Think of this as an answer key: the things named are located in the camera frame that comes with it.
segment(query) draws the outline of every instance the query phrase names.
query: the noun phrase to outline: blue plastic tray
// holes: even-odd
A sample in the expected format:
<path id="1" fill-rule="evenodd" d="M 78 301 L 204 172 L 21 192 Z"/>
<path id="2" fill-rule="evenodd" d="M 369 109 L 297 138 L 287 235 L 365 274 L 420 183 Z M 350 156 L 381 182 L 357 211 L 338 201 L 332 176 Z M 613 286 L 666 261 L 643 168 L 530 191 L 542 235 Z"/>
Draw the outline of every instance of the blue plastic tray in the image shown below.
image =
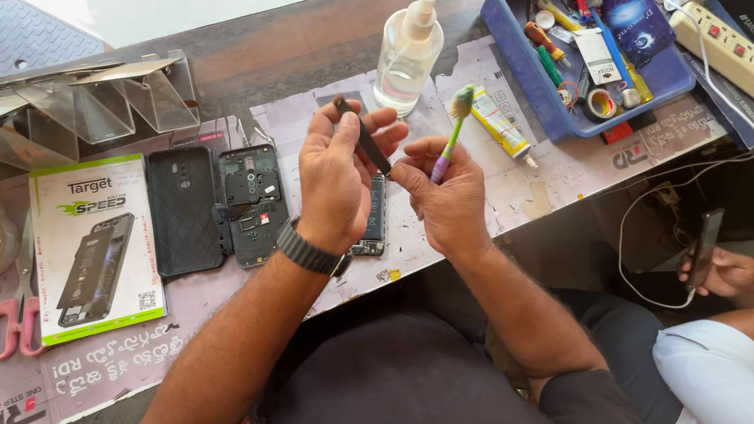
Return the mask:
<path id="1" fill-rule="evenodd" d="M 526 0 L 485 0 L 482 19 L 500 48 L 508 66 L 518 78 L 526 98 L 537 112 L 539 121 L 553 143 L 573 137 L 592 137 L 623 121 L 650 110 L 694 88 L 696 78 L 675 46 L 666 48 L 639 70 L 654 100 L 601 124 L 587 119 L 578 109 L 570 114 L 558 96 L 555 84 L 547 77 L 537 52 L 529 44 L 523 27 L 526 25 Z M 584 60 L 568 44 L 550 37 L 565 51 L 571 67 L 557 65 L 563 79 L 577 82 Z"/>

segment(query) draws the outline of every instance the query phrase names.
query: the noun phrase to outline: power strip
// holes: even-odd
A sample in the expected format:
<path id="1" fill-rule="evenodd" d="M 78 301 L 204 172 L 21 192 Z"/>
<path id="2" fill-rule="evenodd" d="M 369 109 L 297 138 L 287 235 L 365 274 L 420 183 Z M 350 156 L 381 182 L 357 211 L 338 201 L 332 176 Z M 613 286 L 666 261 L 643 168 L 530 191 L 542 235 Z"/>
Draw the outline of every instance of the power strip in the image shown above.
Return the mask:
<path id="1" fill-rule="evenodd" d="M 710 66 L 754 97 L 754 43 L 696 2 L 686 3 L 683 8 L 694 16 L 702 29 Z M 670 25 L 676 31 L 678 43 L 701 57 L 697 28 L 688 16 L 676 11 Z"/>

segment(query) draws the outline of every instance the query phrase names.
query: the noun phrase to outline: pink scissors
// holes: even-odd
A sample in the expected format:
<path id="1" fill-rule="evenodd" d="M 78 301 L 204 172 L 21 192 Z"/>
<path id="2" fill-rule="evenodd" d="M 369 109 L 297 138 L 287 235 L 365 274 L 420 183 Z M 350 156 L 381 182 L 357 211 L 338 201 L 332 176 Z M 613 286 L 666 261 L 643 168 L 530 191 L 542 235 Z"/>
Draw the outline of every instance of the pink scissors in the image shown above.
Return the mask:
<path id="1" fill-rule="evenodd" d="M 8 316 L 8 332 L 5 334 L 5 350 L 0 353 L 0 360 L 6 359 L 16 350 L 20 339 L 21 354 L 36 356 L 44 352 L 44 346 L 34 350 L 34 315 L 39 313 L 39 298 L 32 292 L 32 273 L 34 265 L 34 236 L 32 233 L 32 214 L 26 215 L 26 225 L 23 228 L 21 250 L 16 258 L 18 269 L 18 290 L 13 299 L 0 302 L 0 317 Z"/>

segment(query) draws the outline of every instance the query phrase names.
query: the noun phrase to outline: clear plastic bottle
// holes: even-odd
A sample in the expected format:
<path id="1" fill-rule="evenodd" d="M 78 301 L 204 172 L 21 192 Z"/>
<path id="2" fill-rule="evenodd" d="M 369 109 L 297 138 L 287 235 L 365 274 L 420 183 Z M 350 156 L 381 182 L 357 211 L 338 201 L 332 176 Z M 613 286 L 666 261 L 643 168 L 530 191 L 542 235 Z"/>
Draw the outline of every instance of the clear plastic bottle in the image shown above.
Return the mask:
<path id="1" fill-rule="evenodd" d="M 434 0 L 418 0 L 385 23 L 375 79 L 375 103 L 392 107 L 398 117 L 414 109 L 445 37 Z"/>

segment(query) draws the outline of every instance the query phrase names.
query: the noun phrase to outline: qr code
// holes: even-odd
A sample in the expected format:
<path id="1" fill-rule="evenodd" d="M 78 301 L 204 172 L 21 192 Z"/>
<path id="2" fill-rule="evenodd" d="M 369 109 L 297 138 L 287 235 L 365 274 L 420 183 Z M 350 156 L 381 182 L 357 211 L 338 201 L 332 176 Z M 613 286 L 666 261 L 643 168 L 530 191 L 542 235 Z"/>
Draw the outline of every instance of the qr code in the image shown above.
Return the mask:
<path id="1" fill-rule="evenodd" d="M 145 311 L 157 306 L 157 296 L 154 290 L 139 293 L 139 310 Z"/>

